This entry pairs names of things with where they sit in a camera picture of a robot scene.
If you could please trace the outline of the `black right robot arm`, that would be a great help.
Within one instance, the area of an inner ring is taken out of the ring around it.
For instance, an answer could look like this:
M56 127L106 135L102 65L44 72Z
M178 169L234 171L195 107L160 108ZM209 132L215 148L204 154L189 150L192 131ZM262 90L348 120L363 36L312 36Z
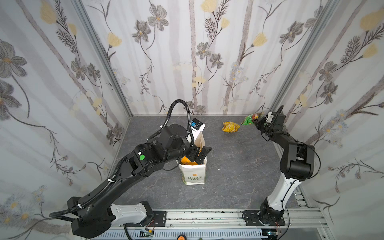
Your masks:
M258 218L268 226L279 222L285 213L286 204L294 190L305 180L313 177L315 171L315 147L294 139L284 130L286 116L284 106L276 112L253 120L254 125L268 141L283 149L280 161L281 175L273 192L261 204Z

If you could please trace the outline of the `large yellow snack bag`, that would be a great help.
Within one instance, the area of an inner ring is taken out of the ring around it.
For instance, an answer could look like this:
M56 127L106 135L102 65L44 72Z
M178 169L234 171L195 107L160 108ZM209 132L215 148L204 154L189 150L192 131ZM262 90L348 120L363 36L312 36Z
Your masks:
M191 162L187 157L183 157L181 160L181 165L196 166L198 163Z

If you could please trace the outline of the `white floral paper bag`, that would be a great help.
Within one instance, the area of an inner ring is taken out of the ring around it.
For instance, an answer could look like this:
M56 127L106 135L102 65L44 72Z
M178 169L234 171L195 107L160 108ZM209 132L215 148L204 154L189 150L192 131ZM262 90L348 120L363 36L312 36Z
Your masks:
M205 146L205 140L203 133L200 133L198 139L194 143L197 147L202 148ZM182 180L185 185L202 185L205 183L206 178L206 166L207 158L204 160L204 164L196 166L188 166L179 164L179 169L181 170Z

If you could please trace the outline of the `small yellow snack packet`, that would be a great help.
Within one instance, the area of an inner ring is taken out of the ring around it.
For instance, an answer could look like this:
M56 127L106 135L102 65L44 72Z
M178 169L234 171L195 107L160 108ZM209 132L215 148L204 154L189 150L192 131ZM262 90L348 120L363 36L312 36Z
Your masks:
M222 131L226 133L235 133L241 126L234 122L224 122Z

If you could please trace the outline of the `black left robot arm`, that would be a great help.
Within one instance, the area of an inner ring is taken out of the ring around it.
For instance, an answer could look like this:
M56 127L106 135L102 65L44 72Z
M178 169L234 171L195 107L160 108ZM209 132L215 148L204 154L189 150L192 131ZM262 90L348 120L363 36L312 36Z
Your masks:
M149 224L154 212L147 202L123 207L114 202L144 178L164 169L170 161L179 163L186 157L202 164L212 149L195 145L199 123L191 118L187 102L175 100L160 129L122 157L103 183L88 195L70 198L68 208L50 213L50 218L70 222L72 233L87 239L98 237L113 225Z

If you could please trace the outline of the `green snack packet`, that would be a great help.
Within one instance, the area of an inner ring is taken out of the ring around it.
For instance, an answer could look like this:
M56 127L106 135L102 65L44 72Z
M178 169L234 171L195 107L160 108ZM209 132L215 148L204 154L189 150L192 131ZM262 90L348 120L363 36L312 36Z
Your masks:
M242 122L242 126L249 126L249 125L253 124L253 120L257 120L260 116L261 116L261 114L248 115L247 117L244 118L244 120Z

